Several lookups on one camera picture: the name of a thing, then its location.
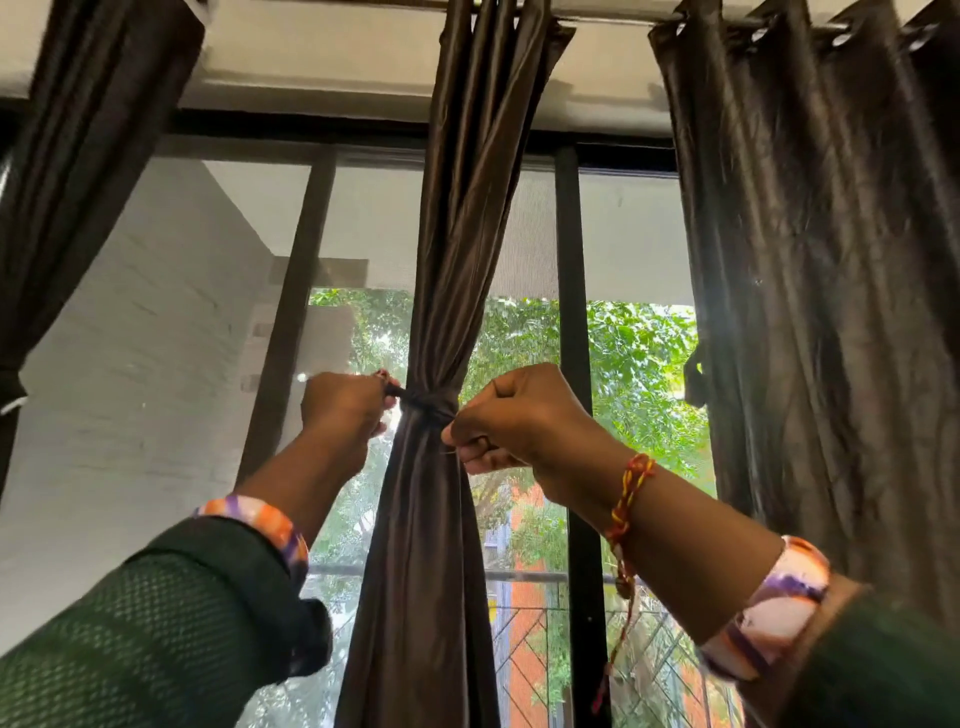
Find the green sleeve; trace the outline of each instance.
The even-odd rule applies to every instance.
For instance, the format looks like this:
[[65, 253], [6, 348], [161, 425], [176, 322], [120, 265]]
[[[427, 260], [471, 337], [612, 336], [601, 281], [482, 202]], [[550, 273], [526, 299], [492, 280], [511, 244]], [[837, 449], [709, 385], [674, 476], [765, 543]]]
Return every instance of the green sleeve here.
[[232, 728], [287, 676], [271, 620], [296, 621], [300, 603], [267, 542], [220, 519], [157, 542], [0, 659], [0, 726]]
[[960, 643], [872, 592], [814, 646], [780, 728], [960, 726]]

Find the window pane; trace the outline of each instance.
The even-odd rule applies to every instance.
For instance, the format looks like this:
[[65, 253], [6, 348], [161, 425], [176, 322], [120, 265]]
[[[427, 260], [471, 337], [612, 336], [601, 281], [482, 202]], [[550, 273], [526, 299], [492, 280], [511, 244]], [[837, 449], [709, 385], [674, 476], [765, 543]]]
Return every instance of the window pane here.
[[[521, 172], [463, 402], [511, 369], [560, 363], [555, 200], [552, 170]], [[470, 484], [488, 570], [501, 724], [570, 726], [566, 511], [543, 498], [528, 469]]]
[[[707, 412], [684, 402], [697, 329], [679, 182], [582, 174], [580, 188], [593, 416], [716, 496]], [[608, 548], [603, 558], [612, 648], [626, 603]], [[637, 608], [611, 680], [613, 725], [740, 725], [736, 693], [701, 677], [693, 643], [642, 585]]]
[[[298, 209], [284, 214], [276, 224], [295, 226]], [[213, 165], [147, 165], [23, 373], [30, 402], [0, 507], [0, 652], [232, 489], [266, 351], [256, 323], [269, 334], [273, 321], [260, 310], [273, 259]]]
[[[337, 167], [320, 244], [280, 447], [300, 432], [306, 380], [319, 372], [370, 374], [385, 367], [406, 379], [422, 169]], [[269, 217], [269, 210], [257, 213]], [[276, 262], [282, 283], [286, 258]], [[304, 597], [320, 599], [334, 629], [330, 665], [259, 691], [240, 726], [331, 726], [343, 683], [363, 570], [400, 410], [371, 440], [367, 463], [337, 496], [310, 551]]]

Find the ceiling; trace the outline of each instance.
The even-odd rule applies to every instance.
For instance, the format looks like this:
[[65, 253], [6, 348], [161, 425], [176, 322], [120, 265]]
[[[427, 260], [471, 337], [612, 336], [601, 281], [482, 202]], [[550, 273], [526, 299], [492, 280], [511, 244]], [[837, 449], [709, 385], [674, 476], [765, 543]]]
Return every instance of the ceiling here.
[[[274, 255], [289, 255], [307, 167], [207, 162], [207, 168]], [[411, 290], [416, 276], [422, 171], [340, 166], [322, 257], [368, 261], [367, 285]], [[693, 304], [680, 186], [674, 179], [582, 174], [587, 295], [592, 300]], [[553, 172], [520, 175], [494, 295], [557, 298]], [[656, 268], [638, 285], [636, 261]]]
[[[673, 0], [555, 0], [554, 10]], [[826, 19], [847, 0], [809, 0]], [[904, 19], [924, 0], [897, 0]], [[0, 95], [25, 95], [49, 0], [0, 0]], [[727, 4], [742, 14], [751, 5]], [[443, 27], [438, 12], [281, 0], [219, 0], [184, 103], [330, 115], [425, 119]], [[645, 26], [581, 24], [540, 102], [541, 128], [669, 134]]]

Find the curtain tieback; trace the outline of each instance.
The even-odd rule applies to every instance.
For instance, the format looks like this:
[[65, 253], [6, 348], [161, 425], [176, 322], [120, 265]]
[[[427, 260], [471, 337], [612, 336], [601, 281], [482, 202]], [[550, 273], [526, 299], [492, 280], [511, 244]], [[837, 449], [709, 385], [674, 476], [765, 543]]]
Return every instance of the curtain tieback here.
[[434, 392], [417, 392], [387, 383], [385, 393], [400, 400], [400, 408], [406, 412], [410, 407], [418, 409], [440, 427], [446, 427], [457, 414], [457, 393], [453, 387]]
[[0, 365], [0, 417], [27, 403], [27, 390], [20, 381], [20, 373], [12, 367]]

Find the brown curtain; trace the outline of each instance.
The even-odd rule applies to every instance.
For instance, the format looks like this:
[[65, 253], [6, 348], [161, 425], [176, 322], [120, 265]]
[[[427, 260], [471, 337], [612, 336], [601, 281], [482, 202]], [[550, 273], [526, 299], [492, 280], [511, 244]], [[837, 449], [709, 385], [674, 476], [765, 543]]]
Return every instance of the brown curtain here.
[[406, 388], [350, 643], [337, 728], [499, 725], [483, 554], [447, 413], [479, 332], [523, 145], [572, 37], [549, 0], [451, 0], [420, 203]]
[[765, 33], [682, 10], [651, 39], [718, 492], [958, 631], [958, 5], [904, 30], [863, 0], [841, 35], [803, 0]]
[[19, 372], [113, 229], [203, 40], [183, 0], [54, 0], [0, 192], [0, 495]]

